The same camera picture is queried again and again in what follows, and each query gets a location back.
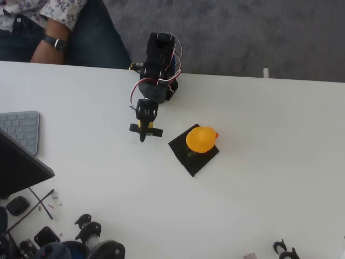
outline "black square base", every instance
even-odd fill
[[[201,168],[203,168],[216,154],[219,153],[219,149],[214,145],[214,147],[206,153],[196,153],[192,156],[188,155],[191,150],[188,148],[185,139],[188,133],[196,127],[199,127],[199,124],[195,124],[192,126],[192,128],[183,132],[180,136],[169,143],[169,146],[176,155],[177,159],[185,167],[185,169],[187,169],[191,176],[194,176],[197,172],[199,172]]]

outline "jeans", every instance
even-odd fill
[[[0,30],[0,60],[30,62],[44,29],[21,16],[18,34]],[[128,69],[131,61],[101,0],[88,0],[68,40],[65,64]]]

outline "man's arm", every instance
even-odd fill
[[[87,0],[49,0],[40,11],[47,19],[45,33],[55,39],[68,40],[78,15]],[[64,53],[41,40],[34,52],[31,62],[63,64]]]
[[[47,27],[45,33],[55,39],[68,40],[70,35],[70,29],[51,18],[48,18]],[[45,64],[63,64],[64,53],[55,49],[52,45],[48,44],[44,40],[38,44],[32,58],[32,63],[45,63]]]

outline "person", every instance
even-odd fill
[[[0,1],[0,60],[129,68],[102,0]]]

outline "white desk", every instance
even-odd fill
[[[0,63],[0,112],[41,114],[38,157],[56,177],[34,186],[59,199],[35,210],[17,242],[50,226],[61,239],[90,213],[127,259],[277,259],[284,238],[301,259],[339,258],[345,235],[345,85],[183,74],[160,105],[162,138],[130,132],[132,71]],[[139,95],[134,97],[136,103]],[[220,153],[194,178],[168,142],[195,123]],[[36,203],[27,190],[24,195]],[[17,218],[11,218],[9,225]]]

